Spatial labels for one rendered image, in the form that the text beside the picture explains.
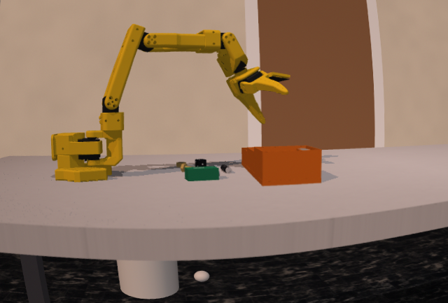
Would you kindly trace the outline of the black die with white pips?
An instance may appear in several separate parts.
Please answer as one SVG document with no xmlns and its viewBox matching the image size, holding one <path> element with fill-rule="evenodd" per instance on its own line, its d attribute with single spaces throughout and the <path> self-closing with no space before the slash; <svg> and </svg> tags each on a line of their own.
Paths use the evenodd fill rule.
<svg viewBox="0 0 448 303">
<path fill-rule="evenodd" d="M 196 159 L 195 160 L 195 166 L 196 167 L 206 167 L 207 166 L 207 160 L 205 160 L 205 159 Z"/>
</svg>

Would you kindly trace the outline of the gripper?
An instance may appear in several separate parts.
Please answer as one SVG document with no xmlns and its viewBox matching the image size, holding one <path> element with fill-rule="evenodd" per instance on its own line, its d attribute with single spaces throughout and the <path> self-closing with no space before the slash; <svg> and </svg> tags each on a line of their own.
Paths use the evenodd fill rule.
<svg viewBox="0 0 448 303">
<path fill-rule="evenodd" d="M 234 97 L 240 100 L 261 124 L 265 124 L 265 118 L 253 94 L 259 90 L 288 94 L 288 90 L 279 82 L 290 80 L 288 79 L 290 75 L 275 72 L 265 73 L 259 70 L 259 66 L 252 69 L 245 68 L 228 78 L 226 82 Z"/>
</svg>

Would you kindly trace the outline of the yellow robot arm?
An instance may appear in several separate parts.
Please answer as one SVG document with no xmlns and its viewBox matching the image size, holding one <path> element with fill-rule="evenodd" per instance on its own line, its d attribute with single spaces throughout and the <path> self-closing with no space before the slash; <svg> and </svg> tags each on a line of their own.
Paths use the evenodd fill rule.
<svg viewBox="0 0 448 303">
<path fill-rule="evenodd" d="M 217 61 L 225 77 L 243 71 L 248 63 L 235 35 L 230 32 L 204 29 L 196 34 L 149 34 L 145 29 L 132 24 L 127 30 L 102 99 L 101 130 L 86 131 L 87 138 L 85 132 L 54 135 L 56 181 L 106 181 L 112 174 L 111 166 L 123 159 L 124 112 L 119 112 L 119 104 L 137 49 L 143 52 L 217 52 Z M 106 139 L 105 158 L 100 158 L 103 148 L 98 138 Z M 87 163 L 84 164 L 84 160 Z"/>
</svg>

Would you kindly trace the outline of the orange labelled storage bins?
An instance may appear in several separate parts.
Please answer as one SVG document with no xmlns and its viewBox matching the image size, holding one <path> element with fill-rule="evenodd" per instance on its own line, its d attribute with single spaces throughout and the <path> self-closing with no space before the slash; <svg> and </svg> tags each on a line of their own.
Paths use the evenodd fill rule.
<svg viewBox="0 0 448 303">
<path fill-rule="evenodd" d="M 241 165 L 262 186 L 321 183 L 321 151 L 311 146 L 241 148 Z"/>
</svg>

